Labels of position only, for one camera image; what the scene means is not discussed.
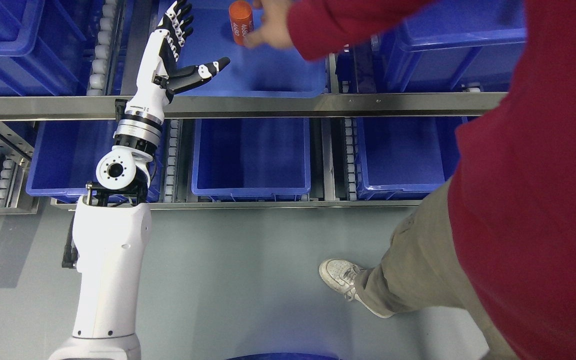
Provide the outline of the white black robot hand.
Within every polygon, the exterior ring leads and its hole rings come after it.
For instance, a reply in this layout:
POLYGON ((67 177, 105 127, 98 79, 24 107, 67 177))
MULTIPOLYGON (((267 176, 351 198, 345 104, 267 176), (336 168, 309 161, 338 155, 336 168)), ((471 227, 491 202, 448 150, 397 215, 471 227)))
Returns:
POLYGON ((230 63, 228 57, 204 64, 178 68, 181 50, 194 32, 192 3, 176 0, 164 12, 148 37, 135 84, 137 91, 128 101, 141 109, 170 104, 173 97, 210 82, 230 63))

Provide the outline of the person's hand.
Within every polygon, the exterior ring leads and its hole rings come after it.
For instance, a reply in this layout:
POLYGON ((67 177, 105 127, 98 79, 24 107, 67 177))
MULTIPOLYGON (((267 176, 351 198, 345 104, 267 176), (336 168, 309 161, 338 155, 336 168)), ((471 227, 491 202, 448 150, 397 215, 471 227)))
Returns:
POLYGON ((288 27, 295 0, 253 0, 252 7, 262 10, 262 24, 243 38, 243 46, 249 49, 268 45, 274 49, 288 50, 295 47, 288 27))

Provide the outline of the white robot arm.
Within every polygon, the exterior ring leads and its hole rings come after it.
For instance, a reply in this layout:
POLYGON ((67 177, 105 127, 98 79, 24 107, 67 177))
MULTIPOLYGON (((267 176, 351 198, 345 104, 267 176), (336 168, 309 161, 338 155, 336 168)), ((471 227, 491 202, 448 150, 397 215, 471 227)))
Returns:
POLYGON ((71 239, 81 274, 78 308, 71 337, 51 360, 139 360, 137 300, 142 260, 153 218, 146 202, 147 165, 162 136, 166 95, 135 95, 123 111, 114 145, 99 161, 95 182, 78 199, 71 239))

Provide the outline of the red sleeved forearm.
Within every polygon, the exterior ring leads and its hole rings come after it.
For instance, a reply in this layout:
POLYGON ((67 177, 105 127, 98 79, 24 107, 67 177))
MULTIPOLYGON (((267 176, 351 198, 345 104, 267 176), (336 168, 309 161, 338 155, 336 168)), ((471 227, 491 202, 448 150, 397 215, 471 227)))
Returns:
POLYGON ((432 0, 298 0, 286 26, 293 46, 307 61, 322 59, 345 46, 398 27, 432 0))

